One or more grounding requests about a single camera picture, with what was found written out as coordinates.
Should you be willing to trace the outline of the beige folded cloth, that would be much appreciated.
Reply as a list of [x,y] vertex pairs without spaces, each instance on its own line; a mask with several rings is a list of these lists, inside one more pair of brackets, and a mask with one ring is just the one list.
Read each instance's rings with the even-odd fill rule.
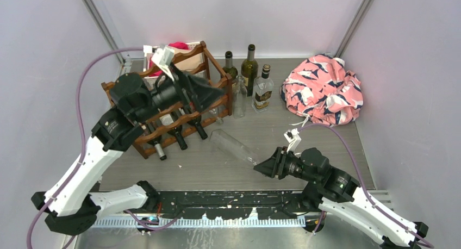
[[201,63],[203,63],[203,54],[199,53],[183,61],[175,63],[175,66],[182,71],[192,72]]

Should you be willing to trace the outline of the small clear glass bottle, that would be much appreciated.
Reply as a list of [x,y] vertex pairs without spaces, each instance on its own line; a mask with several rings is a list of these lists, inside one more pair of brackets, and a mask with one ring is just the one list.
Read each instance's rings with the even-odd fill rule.
[[239,119],[245,116],[246,112],[247,89],[245,78],[238,75],[233,85],[233,117]]

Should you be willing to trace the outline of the dark bottle white label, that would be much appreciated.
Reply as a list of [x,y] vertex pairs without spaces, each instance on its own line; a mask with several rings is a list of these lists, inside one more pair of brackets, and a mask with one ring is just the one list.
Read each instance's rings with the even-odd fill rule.
[[199,115],[196,118],[189,120],[187,124],[194,127],[196,129],[196,132],[201,137],[201,139],[205,140],[208,138],[208,134],[204,130],[204,127],[202,126],[201,122],[202,122],[202,116]]

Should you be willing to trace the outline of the dark green bottle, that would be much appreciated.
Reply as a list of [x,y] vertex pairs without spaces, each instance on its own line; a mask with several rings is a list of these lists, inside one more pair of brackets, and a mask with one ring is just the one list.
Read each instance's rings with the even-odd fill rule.
[[231,76],[232,82],[234,83],[238,75],[238,71],[236,67],[233,65],[233,53],[231,51],[225,52],[225,65],[223,67],[223,70],[225,71],[225,73],[228,73]]
[[248,97],[253,94],[253,84],[259,68],[258,63],[255,60],[255,50],[255,45],[249,44],[247,58],[241,64],[241,75],[244,77],[244,84]]

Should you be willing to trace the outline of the aluminium corner post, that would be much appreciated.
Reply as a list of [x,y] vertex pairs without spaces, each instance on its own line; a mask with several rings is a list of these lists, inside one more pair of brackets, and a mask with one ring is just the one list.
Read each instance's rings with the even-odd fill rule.
[[335,57],[342,58],[344,55],[348,45],[350,44],[351,40],[353,39],[359,25],[361,24],[362,20],[366,16],[368,10],[372,6],[374,0],[362,0],[360,6],[354,15],[353,20],[351,21],[345,35],[343,36],[341,43],[338,47],[338,50],[335,53]]
[[82,2],[109,48],[111,50],[123,48],[124,44],[115,30],[103,0],[82,0]]

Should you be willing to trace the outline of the dark bottle brown label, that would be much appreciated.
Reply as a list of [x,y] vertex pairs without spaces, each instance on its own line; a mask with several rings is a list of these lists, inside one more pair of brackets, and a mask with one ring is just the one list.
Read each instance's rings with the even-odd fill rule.
[[[156,127],[152,123],[147,124],[147,131],[149,134],[153,133],[156,130]],[[158,135],[152,140],[149,140],[147,143],[154,147],[160,160],[166,160],[167,155],[165,154],[161,146],[162,135]]]

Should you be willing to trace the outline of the red cloth in basket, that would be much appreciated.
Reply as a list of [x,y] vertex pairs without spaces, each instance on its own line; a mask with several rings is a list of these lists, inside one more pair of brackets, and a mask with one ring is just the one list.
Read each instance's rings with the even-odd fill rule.
[[[175,52],[187,52],[190,50],[189,46],[184,42],[174,42],[168,44],[168,46],[175,48]],[[162,70],[159,70],[148,77],[159,77],[162,74]]]

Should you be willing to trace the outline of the wooden wine rack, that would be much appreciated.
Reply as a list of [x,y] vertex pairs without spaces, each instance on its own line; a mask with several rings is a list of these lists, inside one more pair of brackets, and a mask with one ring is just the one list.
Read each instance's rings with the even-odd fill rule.
[[[231,77],[225,73],[210,54],[204,42],[200,42],[200,45],[189,53],[175,53],[170,65],[174,81],[180,78],[180,72],[182,71],[175,66],[175,63],[199,53],[203,54],[203,63],[199,64],[191,74],[204,78],[212,87],[223,89],[224,96],[201,113],[195,110],[190,100],[188,106],[177,102],[167,109],[157,109],[153,105],[154,86],[150,89],[144,78],[159,71],[159,69],[154,68],[151,72],[147,70],[140,73],[125,73],[114,82],[102,84],[111,108],[103,115],[93,132],[102,137],[106,148],[125,151],[133,147],[142,157],[149,158],[151,155],[157,154],[157,152],[147,142],[156,136],[162,135],[161,146],[164,150],[172,144],[178,144],[175,137],[168,133],[171,128],[182,125],[182,136],[185,140],[187,136],[197,133],[194,127],[187,124],[189,120],[201,115],[201,124],[205,130],[207,126],[215,123],[215,119],[209,114],[210,109],[220,107],[220,116],[222,118],[231,114]],[[160,117],[173,111],[177,114],[178,120],[169,126],[164,126],[160,122]],[[152,123],[156,127],[156,130],[151,134],[147,131],[148,123]]]

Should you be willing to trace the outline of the clear bottle with dark cap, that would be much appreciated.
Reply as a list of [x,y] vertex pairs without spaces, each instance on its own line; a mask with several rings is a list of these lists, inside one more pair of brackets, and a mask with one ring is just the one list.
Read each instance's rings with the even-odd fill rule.
[[270,97],[273,92],[274,83],[270,78],[271,66],[265,64],[262,67],[261,76],[254,80],[252,107],[256,113],[266,111],[270,104]]

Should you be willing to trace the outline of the dark green bottle far back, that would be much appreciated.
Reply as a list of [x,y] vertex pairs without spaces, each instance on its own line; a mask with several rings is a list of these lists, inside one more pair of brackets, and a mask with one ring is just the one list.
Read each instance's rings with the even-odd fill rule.
[[247,58],[241,64],[241,75],[244,77],[244,84],[248,97],[253,94],[253,84],[259,68],[258,63],[255,60],[255,50],[255,45],[249,44]]

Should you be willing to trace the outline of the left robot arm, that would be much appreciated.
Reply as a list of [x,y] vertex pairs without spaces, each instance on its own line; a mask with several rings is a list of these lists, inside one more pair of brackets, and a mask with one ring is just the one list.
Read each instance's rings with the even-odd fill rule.
[[114,105],[95,124],[79,157],[53,188],[32,196],[36,208],[47,214],[45,223],[52,232],[78,235],[111,214],[128,209],[156,210],[158,192],[145,180],[112,192],[93,193],[91,188],[143,135],[144,124],[153,116],[176,103],[205,111],[225,92],[204,78],[177,71],[155,89],[149,89],[138,73],[127,73],[109,93]]

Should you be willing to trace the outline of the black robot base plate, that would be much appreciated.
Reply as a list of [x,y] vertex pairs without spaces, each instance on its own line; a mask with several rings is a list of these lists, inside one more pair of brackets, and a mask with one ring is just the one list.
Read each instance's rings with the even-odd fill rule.
[[162,191],[156,203],[132,213],[154,214],[172,219],[210,220],[247,219],[255,211],[258,220],[294,219],[299,215],[319,213],[308,204],[306,195],[296,190],[257,191]]

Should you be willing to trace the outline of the pink shark print cloth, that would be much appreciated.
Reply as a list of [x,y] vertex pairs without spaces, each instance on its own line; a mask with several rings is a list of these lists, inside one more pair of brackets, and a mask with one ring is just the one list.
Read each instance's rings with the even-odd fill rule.
[[361,81],[341,58],[318,54],[294,68],[280,96],[288,111],[307,122],[330,127],[355,121],[364,104]]

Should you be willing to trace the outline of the aluminium frame rail front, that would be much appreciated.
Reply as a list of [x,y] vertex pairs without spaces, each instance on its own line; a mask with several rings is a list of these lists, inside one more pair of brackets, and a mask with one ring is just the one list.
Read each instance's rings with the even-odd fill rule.
[[[156,198],[159,192],[154,193],[153,205],[156,203]],[[313,226],[313,219],[317,213],[308,213],[299,215],[294,219],[279,219],[279,220],[258,220],[255,211],[250,214],[250,217],[244,220],[223,220],[218,218],[210,220],[202,217],[198,220],[188,220],[176,216],[172,219],[163,216],[155,216],[154,214],[134,213],[136,218],[130,215],[124,215],[122,209],[111,207],[109,211],[100,210],[100,216],[96,215],[95,210],[90,209],[89,202],[83,203],[83,213],[78,213],[75,218],[70,220],[70,223],[64,224],[63,230],[67,234],[77,235],[85,232],[91,227],[114,226],[114,227],[136,227],[143,229],[143,226],[137,223],[136,220],[145,222],[151,228],[168,225],[172,228],[195,228],[195,227],[305,227]]]

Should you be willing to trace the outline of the dark bottle cream label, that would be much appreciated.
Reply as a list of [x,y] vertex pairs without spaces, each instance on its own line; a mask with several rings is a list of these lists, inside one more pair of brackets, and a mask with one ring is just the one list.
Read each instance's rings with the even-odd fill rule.
[[[169,125],[173,124],[174,122],[176,122],[177,120],[178,120],[178,116],[174,111],[160,117],[160,122],[164,126],[169,126]],[[171,128],[168,131],[168,133],[175,137],[175,139],[177,140],[177,143],[180,146],[181,150],[186,150],[188,148],[188,145],[187,145],[187,143],[185,142],[185,140],[184,140],[184,138],[182,136],[182,125],[179,125],[179,126],[176,126],[174,128]]]

